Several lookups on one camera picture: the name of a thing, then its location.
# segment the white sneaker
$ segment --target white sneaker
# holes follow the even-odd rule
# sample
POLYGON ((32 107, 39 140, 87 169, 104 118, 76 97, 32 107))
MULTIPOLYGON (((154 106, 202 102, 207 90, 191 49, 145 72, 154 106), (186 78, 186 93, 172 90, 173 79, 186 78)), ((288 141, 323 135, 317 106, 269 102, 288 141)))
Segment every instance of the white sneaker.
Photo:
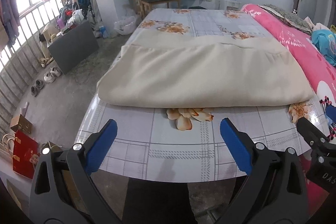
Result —
POLYGON ((58 67, 52 67, 50 73, 56 77, 59 77, 62 74, 61 70, 58 67))
POLYGON ((52 83, 55 81, 55 79, 56 79, 55 76, 50 72, 44 74, 44 81, 46 83, 52 83))

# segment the turquoise cloth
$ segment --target turquoise cloth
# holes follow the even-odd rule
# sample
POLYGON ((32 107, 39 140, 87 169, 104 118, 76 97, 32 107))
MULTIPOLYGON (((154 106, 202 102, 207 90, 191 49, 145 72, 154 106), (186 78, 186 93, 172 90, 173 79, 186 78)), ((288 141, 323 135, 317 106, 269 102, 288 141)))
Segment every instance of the turquoise cloth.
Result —
POLYGON ((311 34, 311 41, 332 66, 336 66, 335 34, 330 30, 317 30, 311 34))

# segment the pink floral bedding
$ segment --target pink floral bedding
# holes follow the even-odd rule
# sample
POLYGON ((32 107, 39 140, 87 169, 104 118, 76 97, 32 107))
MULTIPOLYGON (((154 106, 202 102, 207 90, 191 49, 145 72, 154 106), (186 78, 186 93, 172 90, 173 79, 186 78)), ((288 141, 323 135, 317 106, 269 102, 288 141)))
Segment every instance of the pink floral bedding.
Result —
POLYGON ((324 99, 325 96, 328 96, 334 104, 336 70, 311 44, 310 36, 286 26, 258 5, 247 4, 241 10, 250 14, 292 53, 318 98, 324 99))

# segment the white table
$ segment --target white table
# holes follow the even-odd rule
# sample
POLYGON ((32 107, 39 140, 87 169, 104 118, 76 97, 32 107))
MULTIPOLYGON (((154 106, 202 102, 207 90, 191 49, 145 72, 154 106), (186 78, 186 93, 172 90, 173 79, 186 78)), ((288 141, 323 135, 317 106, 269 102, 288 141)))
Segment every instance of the white table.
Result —
MULTIPOLYGON (((250 15, 244 13, 225 15, 222 10, 155 9, 127 43, 131 43, 144 27, 161 31, 176 30, 173 26, 178 26, 184 35, 192 36, 271 36, 250 15)), ((307 104, 311 107, 308 113, 310 121, 326 136, 329 135, 327 121, 317 97, 307 104)), ((83 143, 112 118, 117 122, 118 134, 100 169, 128 177, 165 182, 228 179, 245 173, 238 169, 219 133, 220 122, 225 117, 239 131, 246 132, 254 142, 262 142, 269 149, 284 151, 287 147, 293 147, 300 155, 310 148, 296 131, 288 107, 215 108, 211 111, 214 116, 212 122, 194 120, 192 130, 179 131, 173 121, 167 119, 165 109, 113 106, 101 101, 96 94, 75 143, 83 143)))

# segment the silver screw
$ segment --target silver screw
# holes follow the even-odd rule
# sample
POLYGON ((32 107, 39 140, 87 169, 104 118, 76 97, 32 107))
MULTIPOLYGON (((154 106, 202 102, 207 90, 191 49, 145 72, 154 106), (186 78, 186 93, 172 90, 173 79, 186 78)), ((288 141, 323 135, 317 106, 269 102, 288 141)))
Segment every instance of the silver screw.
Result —
POLYGON ((289 148, 288 148, 288 153, 294 155, 294 154, 295 154, 295 149, 292 148, 292 147, 289 147, 289 148))
POLYGON ((255 147, 259 150, 263 150, 265 148, 263 143, 256 143, 255 147))
POLYGON ((46 154, 48 154, 49 152, 50 152, 50 148, 49 148, 49 147, 43 148, 43 150, 42 150, 42 154, 43 154, 43 155, 46 155, 46 154))
POLYGON ((82 148, 82 144, 81 143, 76 143, 72 147, 73 150, 80 150, 81 148, 82 148))

